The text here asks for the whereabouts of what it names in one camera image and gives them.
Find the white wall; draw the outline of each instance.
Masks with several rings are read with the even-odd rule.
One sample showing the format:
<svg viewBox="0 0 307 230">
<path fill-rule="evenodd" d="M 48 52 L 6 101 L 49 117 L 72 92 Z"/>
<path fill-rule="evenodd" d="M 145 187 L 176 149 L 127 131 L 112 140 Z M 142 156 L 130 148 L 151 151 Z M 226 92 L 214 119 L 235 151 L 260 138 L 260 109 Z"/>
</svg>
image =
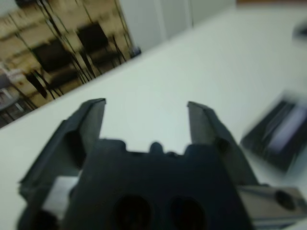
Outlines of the white wall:
<svg viewBox="0 0 307 230">
<path fill-rule="evenodd" d="M 0 0 L 0 16 L 8 13 L 11 10 L 16 10 L 18 6 L 15 0 Z"/>
<path fill-rule="evenodd" d="M 160 0 L 166 36 L 172 38 L 180 32 L 186 30 L 191 24 L 191 20 L 187 20 L 185 2 L 188 0 Z"/>
<path fill-rule="evenodd" d="M 132 42 L 149 50 L 191 26 L 188 0 L 119 0 Z"/>
<path fill-rule="evenodd" d="M 154 0 L 120 0 L 132 42 L 142 50 L 162 42 Z"/>
<path fill-rule="evenodd" d="M 193 24 L 198 24 L 228 7 L 235 6 L 236 0 L 189 0 Z"/>
</svg>

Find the blurry black object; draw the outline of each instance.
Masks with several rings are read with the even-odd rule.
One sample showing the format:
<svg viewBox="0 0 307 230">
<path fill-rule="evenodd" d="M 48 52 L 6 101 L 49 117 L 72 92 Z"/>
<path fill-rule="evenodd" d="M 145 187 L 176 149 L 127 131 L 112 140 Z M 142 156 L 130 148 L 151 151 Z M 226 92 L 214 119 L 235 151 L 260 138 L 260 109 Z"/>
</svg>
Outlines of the blurry black object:
<svg viewBox="0 0 307 230">
<path fill-rule="evenodd" d="M 300 25 L 294 30 L 294 37 L 299 39 L 307 39 L 307 24 Z"/>
<path fill-rule="evenodd" d="M 192 143 L 215 146 L 234 184 L 258 185 L 243 152 L 214 110 L 194 102 L 188 107 Z"/>
<path fill-rule="evenodd" d="M 258 182 L 212 109 L 188 104 L 193 144 L 184 155 L 165 154 L 159 143 L 140 153 L 128 152 L 123 141 L 98 138 L 105 103 L 85 102 L 62 122 L 22 179 L 28 206 L 18 229 L 47 229 L 37 217 L 56 177 L 80 170 L 62 229 L 253 229 L 235 185 Z M 56 228 L 58 221 L 43 214 Z"/>
<path fill-rule="evenodd" d="M 283 99 L 241 142 L 277 169 L 287 171 L 307 144 L 307 107 Z"/>
<path fill-rule="evenodd" d="M 16 1 L 16 4 L 19 7 L 26 7 L 26 6 L 29 6 L 31 4 L 35 4 L 36 3 L 36 0 L 15 0 L 15 1 Z"/>
<path fill-rule="evenodd" d="M 129 53 L 130 53 L 130 58 L 135 58 L 136 56 L 141 55 L 142 51 L 141 48 L 139 47 L 133 47 Z"/>
<path fill-rule="evenodd" d="M 26 79 L 36 88 L 36 90 L 43 96 L 43 98 L 47 98 L 47 91 L 43 87 L 43 85 L 36 78 L 34 73 L 26 74 Z"/>
<path fill-rule="evenodd" d="M 77 176 L 99 137 L 104 99 L 90 100 L 63 121 L 20 181 L 20 194 L 29 200 L 37 188 L 50 187 L 59 175 Z"/>
</svg>

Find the screw hole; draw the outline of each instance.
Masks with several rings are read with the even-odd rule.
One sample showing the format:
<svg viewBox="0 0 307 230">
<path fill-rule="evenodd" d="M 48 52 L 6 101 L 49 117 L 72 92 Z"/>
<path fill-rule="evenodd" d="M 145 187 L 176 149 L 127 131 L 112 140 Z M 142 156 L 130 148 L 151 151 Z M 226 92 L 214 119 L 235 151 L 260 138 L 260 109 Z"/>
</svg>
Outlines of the screw hole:
<svg viewBox="0 0 307 230">
<path fill-rule="evenodd" d="M 204 211 L 190 198 L 176 198 L 171 204 L 171 217 L 178 230 L 206 230 Z"/>
<path fill-rule="evenodd" d="M 150 225 L 151 209 L 139 195 L 121 198 L 116 208 L 116 222 L 121 230 L 144 230 Z"/>
<path fill-rule="evenodd" d="M 229 142 L 225 139 L 219 139 L 216 143 L 217 149 L 219 150 L 219 152 L 221 154 L 224 154 L 227 152 L 228 148 L 229 148 Z"/>
<path fill-rule="evenodd" d="M 275 199 L 277 201 L 277 203 L 282 206 L 283 208 L 287 209 L 287 210 L 295 210 L 295 203 L 292 199 L 292 197 L 283 192 L 283 191 L 277 191 L 275 193 Z"/>
</svg>

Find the black chair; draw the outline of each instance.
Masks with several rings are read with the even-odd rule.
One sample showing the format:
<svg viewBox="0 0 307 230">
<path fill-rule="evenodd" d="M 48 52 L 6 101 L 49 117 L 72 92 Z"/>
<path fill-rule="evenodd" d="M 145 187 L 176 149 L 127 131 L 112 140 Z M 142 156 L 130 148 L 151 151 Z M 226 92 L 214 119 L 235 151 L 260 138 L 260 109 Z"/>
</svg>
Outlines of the black chair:
<svg viewBox="0 0 307 230">
<path fill-rule="evenodd" d="M 52 91 L 54 91 L 58 96 L 60 94 L 57 90 L 61 91 L 60 87 L 70 81 L 75 79 L 80 79 L 82 84 L 85 83 L 82 74 L 87 78 L 82 69 L 80 73 L 76 68 L 76 65 L 80 66 L 76 58 L 67 51 L 60 40 L 55 39 L 47 44 L 38 46 L 32 50 L 36 59 L 42 66 L 42 73 L 35 71 L 45 83 L 46 89 L 50 92 L 53 99 L 55 99 Z M 51 76 L 50 82 L 47 82 L 44 78 L 44 71 Z"/>
<path fill-rule="evenodd" d="M 112 41 L 109 42 L 98 22 L 79 28 L 77 35 L 84 47 L 84 53 L 81 53 L 81 56 L 83 57 L 87 68 L 93 75 L 94 71 L 91 69 L 89 62 L 86 60 L 86 54 L 90 57 L 93 65 L 99 70 L 99 72 L 99 67 L 107 63 L 112 63 L 113 67 L 115 67 L 114 62 L 116 59 L 120 64 L 121 59 L 126 61 L 123 53 L 115 41 L 115 36 L 113 35 Z"/>
</svg>

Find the white tabletop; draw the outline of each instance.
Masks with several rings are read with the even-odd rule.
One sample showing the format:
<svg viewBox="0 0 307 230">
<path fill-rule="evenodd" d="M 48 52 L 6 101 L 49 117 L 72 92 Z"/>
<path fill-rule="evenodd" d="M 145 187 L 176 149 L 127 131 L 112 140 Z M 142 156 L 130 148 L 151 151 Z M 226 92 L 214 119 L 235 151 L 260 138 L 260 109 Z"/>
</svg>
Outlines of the white tabletop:
<svg viewBox="0 0 307 230">
<path fill-rule="evenodd" d="M 107 99 L 102 138 L 141 151 L 159 141 L 181 153 L 190 143 L 188 101 L 212 107 L 240 141 L 284 90 L 306 95 L 307 46 L 292 39 L 305 17 L 301 7 L 227 11 L 1 129 L 1 229 L 15 229 L 25 207 L 19 180 L 60 121 L 88 99 Z M 261 182 L 296 184 L 307 195 L 303 176 L 289 182 L 249 160 Z"/>
</svg>

